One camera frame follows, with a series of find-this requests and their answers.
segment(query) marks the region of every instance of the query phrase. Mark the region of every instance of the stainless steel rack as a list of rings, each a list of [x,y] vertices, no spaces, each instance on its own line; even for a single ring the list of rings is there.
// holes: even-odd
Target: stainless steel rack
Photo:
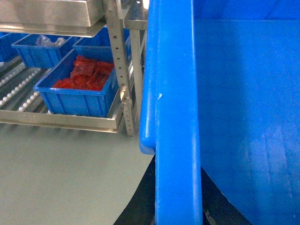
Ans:
[[[0,10],[0,18],[5,18],[5,21],[0,20],[0,31],[92,37],[106,22],[117,72],[119,91],[106,118],[51,114],[48,112],[39,93],[32,90],[33,85],[47,71],[39,68],[25,68],[20,58],[16,58],[0,67],[0,77],[2,79],[0,81],[0,122],[111,133],[118,132],[120,126],[125,123],[127,135],[133,136],[135,134],[134,124],[139,118],[136,116],[136,112],[140,112],[141,107],[142,93],[139,85],[141,80],[138,80],[137,85],[139,101],[137,104],[134,104],[136,102],[133,91],[135,82],[132,74],[134,74],[133,68],[135,69],[135,67],[127,60],[121,1],[24,0],[22,4],[35,5],[36,13],[23,15],[22,21],[20,21],[21,17],[16,16],[16,8],[13,7],[14,3],[20,3],[20,1],[11,1],[10,7],[7,7],[6,10]],[[59,10],[65,10],[66,7],[77,6],[83,10],[83,13],[80,15],[83,18],[77,22],[70,21],[68,14],[61,13],[62,18],[60,20],[63,20],[64,16],[65,19],[68,19],[62,24],[55,15],[43,14],[45,6],[42,4],[47,4],[58,10],[55,14],[59,14]],[[64,8],[58,7],[58,4],[69,5]],[[92,11],[93,7],[89,6],[89,4],[92,4],[97,9]],[[43,19],[38,21],[37,15],[40,15]]]
[[[32,90],[33,85],[47,71],[26,68],[23,63],[8,67],[7,73],[0,74],[0,123],[34,125],[44,127],[71,128],[117,133],[124,124],[124,109],[117,93],[106,118],[70,116],[49,113],[40,94]],[[130,87],[134,80],[130,70]]]

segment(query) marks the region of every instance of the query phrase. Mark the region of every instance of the blue plastic crate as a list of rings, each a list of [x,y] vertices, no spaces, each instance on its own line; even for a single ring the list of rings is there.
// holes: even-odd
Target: blue plastic crate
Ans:
[[[18,55],[11,44],[25,37],[27,34],[0,33],[0,62],[8,62]]]
[[[101,56],[91,57],[89,54],[82,54],[84,57],[105,61]],[[118,90],[117,75],[113,69],[102,91],[72,90],[52,88],[59,80],[68,78],[72,72],[76,59],[76,51],[69,52],[62,61],[35,86],[34,90],[39,91],[52,113],[69,114],[78,116],[107,116],[113,99]]]
[[[150,1],[140,146],[156,154],[156,225],[202,224],[200,163],[251,224],[300,224],[299,11],[293,0]],[[211,206],[213,219],[225,213]]]
[[[31,34],[12,44],[27,67],[52,68],[56,66],[72,50],[72,45],[79,40],[78,37],[64,37],[67,41],[62,46],[44,47],[36,45],[38,36],[38,34]],[[59,38],[55,35],[46,36],[52,42]]]
[[[131,43],[128,29],[124,29],[124,39],[127,58],[128,60],[130,60]],[[108,60],[108,62],[113,62],[113,53],[109,40],[108,29],[106,27],[101,29],[101,31],[93,38],[81,38],[73,45],[73,48],[76,49],[78,54],[88,53],[91,57],[95,55],[96,57],[100,57],[101,59]]]

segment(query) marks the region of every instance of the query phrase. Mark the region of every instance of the metal frame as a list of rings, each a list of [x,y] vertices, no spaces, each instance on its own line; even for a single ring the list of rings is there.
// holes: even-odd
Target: metal frame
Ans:
[[[130,91],[132,91],[134,86],[132,64],[129,65],[129,68],[129,86]],[[124,124],[122,116],[124,104],[121,103],[120,99],[120,96],[124,95],[120,95],[120,91],[115,96],[106,118],[51,114],[48,112],[39,93],[32,91],[32,86],[35,82],[47,72],[37,68],[25,69],[23,63],[21,63],[8,73],[1,74],[0,91],[3,98],[0,101],[0,123],[109,133],[117,133],[119,131]],[[23,96],[23,100],[19,101],[17,96]]]
[[[134,120],[133,103],[129,91],[128,60],[124,42],[124,26],[120,0],[104,0],[103,9],[107,22],[109,38],[111,41],[113,61],[116,67],[119,89],[122,104],[124,105],[124,118],[127,135],[133,136]]]
[[[125,27],[130,29],[131,55],[135,77],[135,94],[137,104],[137,117],[141,118],[143,95],[143,62],[145,63],[145,47],[148,27],[148,9],[144,7],[143,0],[134,1],[125,18]]]
[[[127,135],[135,134],[134,123],[136,112],[140,111],[140,102],[132,99],[136,76],[132,75],[133,63],[127,60],[121,1],[103,0],[102,3],[119,84],[119,91],[108,116],[96,118],[47,112],[39,93],[32,90],[34,83],[46,73],[45,70],[27,69],[18,57],[0,67],[0,98],[3,98],[0,99],[0,123],[117,133],[124,121]],[[59,30],[55,30],[54,33],[65,34]],[[136,85],[141,88],[141,80],[137,81]],[[138,92],[136,95],[140,98],[142,94]]]

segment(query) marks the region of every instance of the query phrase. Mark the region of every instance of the metal shelf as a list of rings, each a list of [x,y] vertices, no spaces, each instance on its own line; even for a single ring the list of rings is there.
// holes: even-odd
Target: metal shelf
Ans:
[[[11,68],[0,73],[0,123],[33,125],[54,128],[71,128],[90,131],[117,133],[124,124],[122,117],[124,105],[118,91],[106,118],[51,114],[48,112],[42,97],[32,87],[48,71],[39,68],[26,68],[18,58],[0,67]],[[130,87],[133,88],[133,70],[130,63]]]
[[[0,4],[4,32],[92,37],[105,25],[101,0],[0,0]]]
[[[3,5],[8,4],[5,0],[0,0],[0,3],[1,2],[3,2]],[[49,8],[52,10],[45,13],[45,10]],[[0,9],[0,16],[1,15],[0,31],[84,37],[94,36],[102,29],[105,21],[109,31],[120,94],[116,95],[108,118],[51,115],[44,111],[37,111],[36,109],[34,112],[28,113],[28,109],[32,108],[32,106],[29,107],[27,105],[35,105],[35,102],[38,102],[40,97],[37,96],[37,93],[30,92],[32,90],[28,88],[30,84],[26,83],[28,77],[25,77],[24,80],[18,80],[15,78],[15,74],[13,75],[14,78],[10,77],[12,75],[7,75],[7,77],[4,77],[6,80],[3,80],[3,84],[5,85],[2,87],[0,83],[1,93],[4,94],[4,96],[0,94],[0,99],[3,98],[3,100],[0,101],[0,122],[117,132],[121,124],[120,115],[123,114],[124,118],[126,118],[124,122],[127,134],[134,136],[136,111],[140,111],[140,101],[138,101],[137,106],[134,107],[135,96],[134,99],[132,98],[134,76],[131,76],[132,66],[127,60],[121,0],[25,0],[22,2],[12,0],[7,5],[6,10]],[[12,62],[11,65],[4,65],[3,73],[7,72],[7,68],[13,65],[15,64]],[[44,71],[39,70],[35,75],[38,77],[42,73],[44,73]],[[15,90],[11,90],[14,84],[14,82],[11,81],[18,81],[20,82],[19,85],[25,82],[26,85],[20,88],[16,94]],[[25,102],[18,102],[18,104],[14,105],[12,102],[15,98],[19,99],[19,101],[23,99]],[[41,104],[43,104],[42,101],[40,101],[38,107],[45,109],[45,107],[40,106]]]

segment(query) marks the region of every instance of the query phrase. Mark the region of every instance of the stainless steel tray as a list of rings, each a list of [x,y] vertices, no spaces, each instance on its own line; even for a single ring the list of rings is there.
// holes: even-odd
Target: stainless steel tray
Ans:
[[[0,0],[0,30],[92,37],[105,25],[101,0]]]

